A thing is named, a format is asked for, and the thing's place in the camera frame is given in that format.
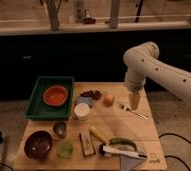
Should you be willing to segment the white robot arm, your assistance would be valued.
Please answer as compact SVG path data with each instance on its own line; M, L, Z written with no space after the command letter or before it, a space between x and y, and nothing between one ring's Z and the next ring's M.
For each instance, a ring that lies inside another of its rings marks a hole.
M140 44L124 53L127 89L132 93L139 92L149 78L191 104L191 73L159 61L158 56L159 47L154 42Z

